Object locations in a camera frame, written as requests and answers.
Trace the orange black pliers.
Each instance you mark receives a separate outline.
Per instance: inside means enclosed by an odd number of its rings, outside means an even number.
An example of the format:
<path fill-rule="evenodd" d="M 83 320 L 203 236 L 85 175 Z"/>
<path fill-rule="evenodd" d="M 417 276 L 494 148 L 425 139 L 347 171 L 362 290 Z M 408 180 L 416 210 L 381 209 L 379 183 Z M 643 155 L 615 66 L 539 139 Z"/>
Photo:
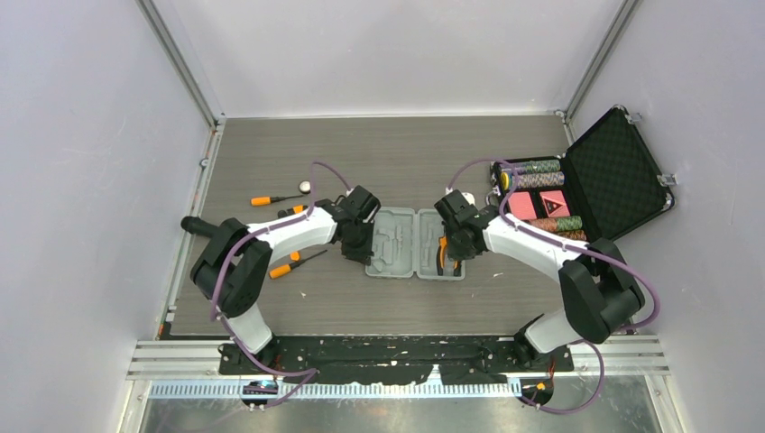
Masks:
<path fill-rule="evenodd" d="M 436 261 L 436 269 L 437 269 L 437 276 L 444 276 L 447 267 L 447 261 L 451 262 L 451 271 L 453 277 L 461 277 L 462 276 L 462 263 L 460 261 L 452 260 L 447 257 L 447 237 L 441 236 L 438 239 L 438 249 L 437 249 L 437 261 Z"/>

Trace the grey plastic tool case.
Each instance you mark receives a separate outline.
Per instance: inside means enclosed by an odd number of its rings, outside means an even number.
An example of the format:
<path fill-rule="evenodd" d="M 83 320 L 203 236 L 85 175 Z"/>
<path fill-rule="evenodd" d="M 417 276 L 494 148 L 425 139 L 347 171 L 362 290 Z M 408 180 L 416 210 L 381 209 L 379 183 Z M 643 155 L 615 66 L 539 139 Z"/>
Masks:
<path fill-rule="evenodd" d="M 374 218 L 373 257 L 365 266 L 372 278 L 408 279 L 416 276 L 429 281 L 461 281 L 453 277 L 451 262 L 444 276 L 437 276 L 438 239 L 445 235 L 443 220 L 433 209 L 414 210 L 382 207 Z"/>

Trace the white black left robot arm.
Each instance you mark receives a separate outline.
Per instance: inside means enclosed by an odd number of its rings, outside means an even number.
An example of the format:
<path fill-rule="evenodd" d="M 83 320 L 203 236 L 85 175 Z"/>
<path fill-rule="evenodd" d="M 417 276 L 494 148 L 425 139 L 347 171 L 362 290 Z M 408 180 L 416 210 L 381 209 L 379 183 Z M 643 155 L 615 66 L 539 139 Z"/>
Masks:
<path fill-rule="evenodd" d="M 211 316 L 244 346 L 242 361 L 255 373 L 274 366 L 277 351 L 273 332 L 257 305 L 273 263 L 293 252 L 324 244 L 339 244 L 347 260 L 363 265 L 373 255 L 373 219 L 380 200 L 356 186 L 336 200 L 321 199 L 293 216 L 246 225 L 228 218 L 213 225 L 185 216 L 181 228 L 206 237 L 207 246 L 189 277 L 212 304 Z"/>

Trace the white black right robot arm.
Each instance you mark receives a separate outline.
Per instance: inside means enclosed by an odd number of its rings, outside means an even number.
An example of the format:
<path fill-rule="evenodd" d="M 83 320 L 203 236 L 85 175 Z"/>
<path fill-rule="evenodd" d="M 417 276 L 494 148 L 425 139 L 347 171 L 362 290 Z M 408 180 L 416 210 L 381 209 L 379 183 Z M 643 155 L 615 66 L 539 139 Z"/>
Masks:
<path fill-rule="evenodd" d="M 534 318 L 513 337 L 516 361 L 527 370 L 538 370 L 561 346 L 601 344 L 645 306 L 636 276 L 607 239 L 588 244 L 553 235 L 496 206 L 477 208 L 457 189 L 434 208 L 445 226 L 448 258 L 465 262 L 496 253 L 558 283 L 562 308 Z"/>

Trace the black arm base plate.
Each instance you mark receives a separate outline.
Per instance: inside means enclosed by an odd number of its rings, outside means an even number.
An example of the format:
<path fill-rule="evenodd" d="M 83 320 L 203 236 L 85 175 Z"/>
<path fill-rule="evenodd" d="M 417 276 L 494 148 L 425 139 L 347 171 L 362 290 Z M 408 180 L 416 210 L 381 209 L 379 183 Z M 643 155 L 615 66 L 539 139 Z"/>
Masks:
<path fill-rule="evenodd" d="M 501 383 L 507 373 L 568 373 L 574 364 L 560 347 L 534 361 L 517 357 L 502 336 L 277 336 L 256 359 L 279 372 L 287 383 L 315 370 L 313 383 L 370 385 L 421 384 L 438 369 L 442 382 Z"/>

